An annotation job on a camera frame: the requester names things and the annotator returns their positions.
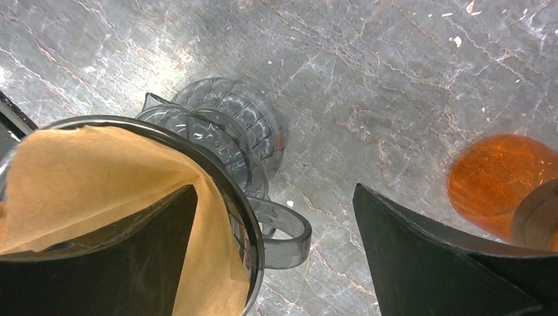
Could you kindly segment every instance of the brown paper filter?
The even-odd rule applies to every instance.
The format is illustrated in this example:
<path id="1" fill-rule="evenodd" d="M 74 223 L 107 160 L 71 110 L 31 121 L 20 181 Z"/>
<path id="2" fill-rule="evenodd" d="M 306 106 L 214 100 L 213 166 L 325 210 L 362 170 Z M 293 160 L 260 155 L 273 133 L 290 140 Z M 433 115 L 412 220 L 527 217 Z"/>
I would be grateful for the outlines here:
<path id="1" fill-rule="evenodd" d="M 44 250 L 188 184 L 198 204 L 173 315 L 241 315 L 249 281 L 215 183 L 189 157 L 121 128 L 40 130 L 18 146 L 7 175 L 0 253 Z"/>

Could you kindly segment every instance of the gray marble surface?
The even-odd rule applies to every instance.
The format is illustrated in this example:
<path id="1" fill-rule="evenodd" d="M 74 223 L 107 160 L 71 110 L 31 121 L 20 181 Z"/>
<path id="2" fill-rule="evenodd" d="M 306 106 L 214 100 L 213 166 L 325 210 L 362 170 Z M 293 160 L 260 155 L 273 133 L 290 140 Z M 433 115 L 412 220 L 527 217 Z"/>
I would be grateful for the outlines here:
<path id="1" fill-rule="evenodd" d="M 499 133 L 558 147 L 554 0 L 4 0 L 0 24 L 0 89 L 39 125 L 210 76 L 266 91 L 290 126 L 270 194 L 314 238 L 252 315 L 379 315 L 356 183 L 485 236 L 447 200 L 456 156 Z"/>

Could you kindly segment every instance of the handle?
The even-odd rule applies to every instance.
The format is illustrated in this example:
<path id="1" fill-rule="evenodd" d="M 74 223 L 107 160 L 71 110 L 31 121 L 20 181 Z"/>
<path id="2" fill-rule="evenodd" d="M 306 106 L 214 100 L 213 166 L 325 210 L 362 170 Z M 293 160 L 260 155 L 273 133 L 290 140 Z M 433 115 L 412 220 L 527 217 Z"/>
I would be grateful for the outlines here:
<path id="1" fill-rule="evenodd" d="M 264 236 L 265 268 L 291 269 L 308 258 L 312 236 L 310 222 L 292 209 L 265 199 L 247 197 L 257 220 L 285 232 L 291 239 L 271 239 Z"/>

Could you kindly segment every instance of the marble countertop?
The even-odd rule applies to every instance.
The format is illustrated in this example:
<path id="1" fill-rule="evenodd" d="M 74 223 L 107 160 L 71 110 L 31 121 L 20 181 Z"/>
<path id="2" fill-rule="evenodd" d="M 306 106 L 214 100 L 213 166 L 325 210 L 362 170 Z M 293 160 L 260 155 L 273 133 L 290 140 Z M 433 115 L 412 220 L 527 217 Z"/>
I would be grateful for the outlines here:
<path id="1" fill-rule="evenodd" d="M 290 126 L 270 196 L 292 201 L 314 236 L 305 264 L 266 271 L 252 315 L 380 314 L 356 183 L 489 237 L 447 200 L 452 161 L 500 133 L 558 147 L 554 0 L 6 0 L 0 11 L 0 89 L 40 126 L 133 117 L 146 92 L 171 98 L 212 76 L 266 91 Z"/>

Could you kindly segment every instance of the orange plastic object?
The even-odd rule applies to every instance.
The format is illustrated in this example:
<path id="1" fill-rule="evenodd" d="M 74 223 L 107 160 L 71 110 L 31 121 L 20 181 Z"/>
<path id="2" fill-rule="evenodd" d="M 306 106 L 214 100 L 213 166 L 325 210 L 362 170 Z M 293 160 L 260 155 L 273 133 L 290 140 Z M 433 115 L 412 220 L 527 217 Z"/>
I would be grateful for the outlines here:
<path id="1" fill-rule="evenodd" d="M 463 218 L 508 242 L 519 203 L 558 178 L 558 151 L 518 135 L 486 138 L 468 148 L 449 173 L 447 194 Z"/>

